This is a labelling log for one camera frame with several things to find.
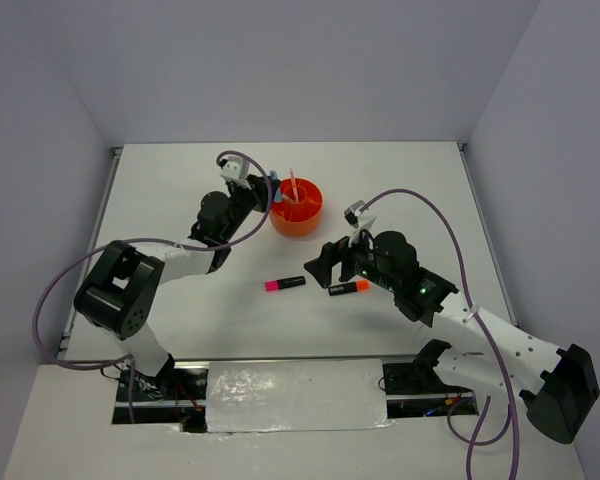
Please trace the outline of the orange highlighter with black body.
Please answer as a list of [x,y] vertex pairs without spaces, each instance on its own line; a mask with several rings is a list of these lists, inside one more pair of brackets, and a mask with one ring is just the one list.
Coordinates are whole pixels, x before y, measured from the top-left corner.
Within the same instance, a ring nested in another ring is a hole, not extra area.
[[328,294],[330,296],[339,296],[344,294],[359,293],[366,291],[370,288],[368,280],[358,280],[353,282],[342,283],[333,285],[328,288]]

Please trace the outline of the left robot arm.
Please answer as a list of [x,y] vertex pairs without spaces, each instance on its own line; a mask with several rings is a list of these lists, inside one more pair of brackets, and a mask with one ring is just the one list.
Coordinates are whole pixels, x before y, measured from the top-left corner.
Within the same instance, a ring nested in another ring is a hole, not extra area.
[[217,271],[231,253],[218,247],[231,242],[251,212],[267,210],[280,180],[274,172],[266,177],[250,174],[243,182],[228,180],[226,186],[227,193],[213,191],[202,198],[183,245],[147,245],[141,250],[122,240],[109,243],[74,297],[74,308],[133,357],[134,384],[152,398],[169,396],[182,382],[173,356],[148,325],[158,287]]

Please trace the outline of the thin orange pen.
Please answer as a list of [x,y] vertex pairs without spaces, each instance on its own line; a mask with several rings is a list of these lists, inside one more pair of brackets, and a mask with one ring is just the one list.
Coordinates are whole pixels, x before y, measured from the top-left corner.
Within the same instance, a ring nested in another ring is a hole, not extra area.
[[294,171],[292,168],[290,168],[289,175],[290,175],[290,183],[291,183],[291,187],[292,187],[292,191],[293,191],[294,201],[295,201],[295,203],[299,203],[300,197],[299,197],[298,185],[297,185],[296,177],[295,177],[295,174],[294,174]]

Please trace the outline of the blue capsule eraser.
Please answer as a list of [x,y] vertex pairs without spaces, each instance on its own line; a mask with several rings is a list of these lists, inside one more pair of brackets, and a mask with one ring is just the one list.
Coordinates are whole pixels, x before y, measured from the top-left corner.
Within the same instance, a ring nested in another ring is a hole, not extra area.
[[274,204],[278,204],[282,202],[282,193],[281,193],[281,180],[278,176],[278,173],[275,170],[271,170],[269,172],[269,179],[272,186],[272,202]]

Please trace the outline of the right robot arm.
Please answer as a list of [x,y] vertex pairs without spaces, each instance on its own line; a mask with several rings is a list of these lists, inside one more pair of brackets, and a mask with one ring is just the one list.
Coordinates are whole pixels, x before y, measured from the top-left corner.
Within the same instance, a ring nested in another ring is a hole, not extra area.
[[415,248],[396,231],[328,242],[304,265],[323,288],[331,286],[334,267],[341,281],[359,276],[386,290],[403,316],[429,328],[414,369],[422,389],[446,384],[501,393],[523,405],[540,433],[561,444],[574,442],[600,396],[587,350],[544,341],[470,304],[451,281],[421,266]]

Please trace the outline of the pink highlighter with black cap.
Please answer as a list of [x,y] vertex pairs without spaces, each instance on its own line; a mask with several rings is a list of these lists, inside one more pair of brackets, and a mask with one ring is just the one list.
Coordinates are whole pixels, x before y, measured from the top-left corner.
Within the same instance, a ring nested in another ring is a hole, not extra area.
[[271,280],[264,283],[264,289],[266,292],[275,292],[279,290],[296,288],[306,284],[306,278],[302,275],[287,277],[277,280]]

